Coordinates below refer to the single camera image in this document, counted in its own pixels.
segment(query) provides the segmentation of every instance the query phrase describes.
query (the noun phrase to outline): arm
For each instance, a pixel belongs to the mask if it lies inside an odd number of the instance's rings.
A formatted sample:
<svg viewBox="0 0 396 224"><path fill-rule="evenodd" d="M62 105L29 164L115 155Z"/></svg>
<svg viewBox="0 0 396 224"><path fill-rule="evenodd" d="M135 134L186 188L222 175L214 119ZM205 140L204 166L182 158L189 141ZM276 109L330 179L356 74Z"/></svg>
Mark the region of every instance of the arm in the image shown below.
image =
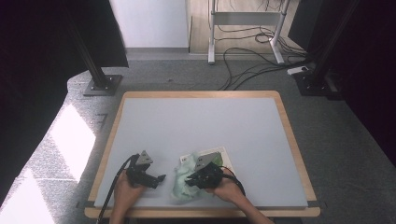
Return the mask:
<svg viewBox="0 0 396 224"><path fill-rule="evenodd" d="M132 187L125 171L123 171L114 189L114 207L110 216L110 224L122 224L126 212L136 203L145 189L146 187L140 185Z"/></svg>
<svg viewBox="0 0 396 224"><path fill-rule="evenodd" d="M231 175L232 173L224 170L224 174ZM231 179L223 178L217 188L207 189L206 191L217 195L225 202L235 204L252 224L274 224L242 194L241 189Z"/></svg>

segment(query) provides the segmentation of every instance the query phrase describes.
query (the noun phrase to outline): person's right hand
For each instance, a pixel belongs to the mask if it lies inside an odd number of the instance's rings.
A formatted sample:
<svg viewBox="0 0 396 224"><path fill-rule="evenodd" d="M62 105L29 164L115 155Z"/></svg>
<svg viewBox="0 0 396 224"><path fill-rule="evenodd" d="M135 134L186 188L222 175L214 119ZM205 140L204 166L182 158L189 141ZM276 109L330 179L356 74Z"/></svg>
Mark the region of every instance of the person's right hand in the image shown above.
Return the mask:
<svg viewBox="0 0 396 224"><path fill-rule="evenodd" d="M223 169L225 175L233 175L228 169ZM206 189L206 192L213 193L225 202L236 203L245 198L241 189L229 178L223 177L220 184L215 189Z"/></svg>

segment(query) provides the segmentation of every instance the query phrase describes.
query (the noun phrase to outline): gray carpet floor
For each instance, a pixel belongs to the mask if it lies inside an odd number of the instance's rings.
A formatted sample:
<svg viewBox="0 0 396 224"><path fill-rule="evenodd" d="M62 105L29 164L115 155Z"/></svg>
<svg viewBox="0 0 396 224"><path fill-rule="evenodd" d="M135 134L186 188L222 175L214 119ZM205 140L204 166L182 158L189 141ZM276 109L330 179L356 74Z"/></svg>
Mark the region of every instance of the gray carpet floor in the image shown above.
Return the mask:
<svg viewBox="0 0 396 224"><path fill-rule="evenodd" d="M230 61L230 66L236 75L258 63L261 62L235 60ZM30 223L94 223L95 220L84 216L84 204L122 95L126 91L215 91L223 86L229 75L224 61L208 65L206 60L133 60L130 68L106 68L104 71L107 75L123 75L114 96L82 96L91 80L88 72L69 80L64 106L16 179L8 201L2 207L4 214L14 204L13 193L22 191L26 182L34 181L37 197L47 210L36 211L36 201L16 203L20 209L29 211ZM344 101L301 96L286 70L254 77L238 90L280 93L321 208L319 217L302 218L304 224L396 223L396 168ZM95 135L80 179L72 175L52 133L55 123L70 105ZM73 136L70 133L71 143L77 141ZM33 213L44 215L38 217L31 215ZM147 219L140 222L195 223L186 219Z"/></svg>

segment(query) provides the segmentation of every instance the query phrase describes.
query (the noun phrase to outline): white metal frame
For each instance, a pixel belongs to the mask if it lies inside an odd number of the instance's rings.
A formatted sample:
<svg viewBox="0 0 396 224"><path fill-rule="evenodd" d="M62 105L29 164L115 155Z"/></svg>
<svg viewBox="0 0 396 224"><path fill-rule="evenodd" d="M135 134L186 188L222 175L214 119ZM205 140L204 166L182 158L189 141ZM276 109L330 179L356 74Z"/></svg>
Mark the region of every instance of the white metal frame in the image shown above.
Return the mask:
<svg viewBox="0 0 396 224"><path fill-rule="evenodd" d="M282 55L276 43L286 18L290 0L286 0L280 12L217 12L216 0L212 0L212 11L210 17L209 38L209 64L215 63L215 25L274 25L276 27L274 38L270 45L275 54L277 63L284 63Z"/></svg>

